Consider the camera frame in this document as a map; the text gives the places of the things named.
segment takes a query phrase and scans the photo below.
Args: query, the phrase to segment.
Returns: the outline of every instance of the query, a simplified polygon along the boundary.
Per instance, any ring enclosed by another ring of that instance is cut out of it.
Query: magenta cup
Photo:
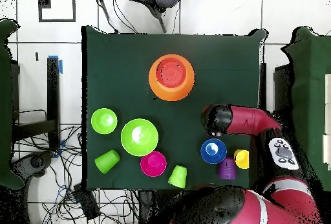
[[[157,177],[161,175],[166,167],[166,158],[159,151],[152,151],[148,155],[142,157],[142,160],[140,161],[140,168],[143,173],[149,177]]]
[[[226,157],[221,163],[219,168],[219,177],[221,179],[236,179],[237,174],[235,171],[235,159]]]

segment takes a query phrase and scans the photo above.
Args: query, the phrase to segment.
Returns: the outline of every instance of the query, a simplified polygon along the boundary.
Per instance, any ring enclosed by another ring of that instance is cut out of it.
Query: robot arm
[[[173,224],[321,223],[305,181],[302,157],[268,112],[213,104],[203,110],[201,119],[210,135],[251,136],[250,171],[255,170],[252,172],[256,175],[253,190],[222,186],[203,188],[185,197],[178,195],[149,224],[169,224],[173,214]]]

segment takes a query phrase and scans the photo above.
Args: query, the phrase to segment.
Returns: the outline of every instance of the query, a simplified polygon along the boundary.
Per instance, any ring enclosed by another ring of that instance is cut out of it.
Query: tiled floor
[[[157,19],[149,10],[138,3],[117,0],[118,6],[126,18],[138,32],[162,34]],[[52,0],[53,7],[43,14],[53,18],[63,18],[70,0]],[[112,0],[105,0],[112,24],[120,32],[130,32],[116,17],[112,8]],[[318,34],[331,31],[331,0],[182,0],[181,11],[175,15],[179,4],[170,8],[164,14],[167,33],[182,34],[238,34],[245,35],[256,28],[264,28],[269,32],[266,39],[264,58],[267,64],[267,107],[273,110],[273,70],[275,67],[288,63],[288,58],[281,47],[290,42],[293,30],[298,26],[312,27]],[[21,28],[9,37],[8,47],[13,59],[21,66],[20,74],[20,110],[46,109],[46,58],[58,55],[63,60],[63,73],[60,74],[61,98],[61,128],[79,126],[81,122],[81,32],[82,25],[91,25],[104,32],[113,32],[108,25],[102,9],[95,0],[76,0],[76,22],[39,22],[37,0],[0,0],[0,18],[7,17],[17,20]],[[21,115],[22,122],[42,120],[41,112]],[[79,146],[76,137],[70,145]],[[20,151],[31,151],[31,147],[15,145]],[[81,164],[81,157],[75,157],[74,162]],[[63,184],[63,165],[59,159],[52,159],[52,167],[57,173],[58,181]],[[80,182],[81,166],[71,166],[73,183]],[[46,174],[34,178],[29,190],[28,201],[31,224],[41,224],[46,212],[41,203],[47,203],[51,208],[58,194],[53,171],[49,168]],[[122,204],[120,198],[123,191],[96,192],[101,211],[105,214],[128,214],[128,204]],[[108,199],[119,197],[114,205],[107,205]],[[123,223],[123,217],[116,218]],[[96,219],[96,224],[116,224],[102,216]],[[133,214],[125,218],[125,222],[133,222]],[[73,224],[72,221],[59,221],[58,224]],[[80,219],[77,224],[87,224],[86,219]]]

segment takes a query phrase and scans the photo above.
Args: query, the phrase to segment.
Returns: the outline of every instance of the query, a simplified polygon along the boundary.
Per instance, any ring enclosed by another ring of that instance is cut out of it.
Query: yellow cup
[[[237,150],[235,152],[235,164],[241,169],[250,167],[250,153],[246,150]]]
[[[242,149],[235,150],[235,154],[233,155],[233,157],[235,158],[237,156],[238,152],[240,152],[240,151],[244,151],[244,150],[242,150]]]

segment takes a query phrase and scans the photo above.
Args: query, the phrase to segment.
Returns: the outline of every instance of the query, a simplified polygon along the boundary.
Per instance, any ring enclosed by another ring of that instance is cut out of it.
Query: green cup
[[[114,150],[108,151],[94,160],[103,174],[106,174],[118,161],[120,161],[120,156]]]
[[[115,130],[117,126],[117,116],[107,108],[96,110],[91,118],[93,129],[102,135],[106,135]]]
[[[173,173],[168,180],[168,183],[173,186],[184,189],[186,185],[186,175],[187,169],[183,166],[176,165],[175,169],[173,170]]]

